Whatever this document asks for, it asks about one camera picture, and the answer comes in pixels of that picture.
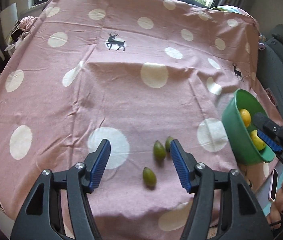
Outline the person right hand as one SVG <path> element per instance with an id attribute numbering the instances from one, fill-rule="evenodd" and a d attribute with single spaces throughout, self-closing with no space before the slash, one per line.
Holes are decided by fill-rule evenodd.
<path id="1" fill-rule="evenodd" d="M 276 193 L 276 200 L 271 204 L 270 213 L 266 216 L 268 224 L 276 225 L 271 226 L 271 229 L 280 228 L 281 224 L 279 221 L 281 220 L 281 216 L 283 215 L 283 182 L 281 184 L 281 188 Z"/>

